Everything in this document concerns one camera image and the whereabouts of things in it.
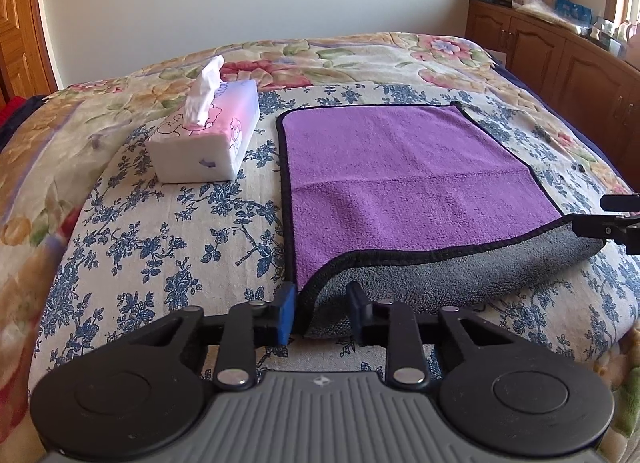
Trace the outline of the floral beige bed blanket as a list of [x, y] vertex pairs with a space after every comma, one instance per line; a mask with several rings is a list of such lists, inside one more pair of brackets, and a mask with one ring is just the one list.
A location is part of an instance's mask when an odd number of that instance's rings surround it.
[[[374, 33], [263, 40], [223, 46], [228, 82], [266, 91], [324, 85], [408, 84], [478, 94], [529, 111], [551, 146], [587, 160], [605, 193], [627, 183], [524, 87], [500, 75], [479, 45], [459, 37]], [[130, 134], [162, 123], [184, 100], [212, 55], [201, 51], [125, 77], [51, 94], [1, 154], [1, 457], [35, 462], [43, 453], [28, 414], [29, 374], [44, 305], [89, 193]]]

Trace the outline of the wooden sideboard cabinet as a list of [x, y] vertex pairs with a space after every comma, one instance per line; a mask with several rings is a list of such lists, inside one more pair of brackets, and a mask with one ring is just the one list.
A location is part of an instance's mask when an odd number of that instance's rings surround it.
[[551, 93], [564, 52], [585, 50], [632, 67], [568, 30], [480, 0], [469, 1], [465, 38], [486, 50], [504, 52], [506, 69], [541, 98]]

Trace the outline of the blue floral white cloth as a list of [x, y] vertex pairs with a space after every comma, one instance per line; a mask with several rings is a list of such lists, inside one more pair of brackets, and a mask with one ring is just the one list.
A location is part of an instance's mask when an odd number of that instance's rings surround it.
[[[29, 387], [62, 363], [185, 305], [224, 313], [267, 299], [284, 275], [276, 120], [294, 108], [460, 102], [491, 137], [533, 166], [560, 209], [597, 212], [603, 186], [587, 160], [553, 150], [529, 111], [436, 86], [360, 84], [272, 90], [258, 96], [260, 122], [239, 180], [160, 186], [134, 130], [88, 195], [46, 305]], [[608, 243], [550, 282], [485, 307], [483, 318], [576, 361], [596, 359], [639, 319], [639, 259]], [[259, 353], [265, 369], [319, 365], [382, 372], [383, 355], [352, 341], [301, 342]]]

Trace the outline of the purple and grey towel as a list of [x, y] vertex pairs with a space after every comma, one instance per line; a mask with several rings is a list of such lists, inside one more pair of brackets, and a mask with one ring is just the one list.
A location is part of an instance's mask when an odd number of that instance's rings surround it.
[[349, 332], [346, 290], [416, 313], [551, 281], [603, 249], [532, 168], [448, 105], [299, 108], [277, 119], [294, 329]]

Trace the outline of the wooden door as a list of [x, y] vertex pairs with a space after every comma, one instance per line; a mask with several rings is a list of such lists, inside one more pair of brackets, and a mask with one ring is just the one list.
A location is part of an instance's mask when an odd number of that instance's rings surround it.
[[38, 0], [1, 0], [1, 94], [4, 101], [58, 90]]

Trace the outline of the pink white tissue pack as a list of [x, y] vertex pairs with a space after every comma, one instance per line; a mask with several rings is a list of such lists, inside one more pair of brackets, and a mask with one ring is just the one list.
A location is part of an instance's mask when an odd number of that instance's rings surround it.
[[194, 80], [186, 102], [146, 140], [162, 183], [232, 181], [238, 175], [259, 120], [253, 79], [226, 82], [222, 56], [214, 56]]

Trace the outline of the white paper box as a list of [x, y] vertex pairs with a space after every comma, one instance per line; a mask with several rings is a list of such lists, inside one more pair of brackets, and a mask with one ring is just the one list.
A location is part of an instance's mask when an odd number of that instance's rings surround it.
[[487, 53], [495, 63], [502, 67], [506, 67], [506, 58], [508, 56], [504, 52], [487, 49]]

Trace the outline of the dark blue bed sheet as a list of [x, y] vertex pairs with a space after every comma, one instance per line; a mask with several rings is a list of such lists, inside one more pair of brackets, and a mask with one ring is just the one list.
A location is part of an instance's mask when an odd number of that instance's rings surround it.
[[540, 101], [582, 142], [639, 189], [639, 72], [593, 52], [563, 53]]

